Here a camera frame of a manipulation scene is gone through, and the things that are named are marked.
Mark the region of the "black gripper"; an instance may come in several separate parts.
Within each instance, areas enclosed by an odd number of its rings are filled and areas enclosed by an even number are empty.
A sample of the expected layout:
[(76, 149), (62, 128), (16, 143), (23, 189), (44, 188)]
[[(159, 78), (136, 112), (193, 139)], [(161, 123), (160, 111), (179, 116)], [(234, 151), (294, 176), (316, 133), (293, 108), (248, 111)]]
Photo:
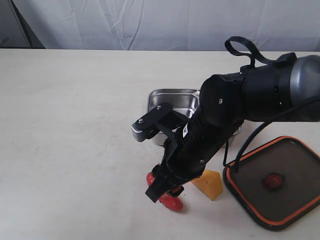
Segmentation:
[(161, 164), (151, 171), (154, 178), (145, 194), (155, 203), (163, 195), (177, 198), (183, 185), (202, 175), (206, 164), (240, 127), (240, 121), (218, 127), (205, 121), (198, 109), (165, 145)]

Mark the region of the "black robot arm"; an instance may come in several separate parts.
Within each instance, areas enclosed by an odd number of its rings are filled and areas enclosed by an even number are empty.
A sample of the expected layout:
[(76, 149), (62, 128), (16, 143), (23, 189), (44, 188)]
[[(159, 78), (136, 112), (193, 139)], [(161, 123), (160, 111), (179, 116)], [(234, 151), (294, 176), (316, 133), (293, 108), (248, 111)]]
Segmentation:
[(214, 74), (201, 86), (191, 117), (162, 102), (147, 113), (148, 138), (167, 136), (160, 165), (146, 195), (178, 196), (183, 185), (199, 177), (206, 164), (228, 143), (244, 121), (318, 122), (320, 119), (320, 58), (284, 54), (263, 66)]

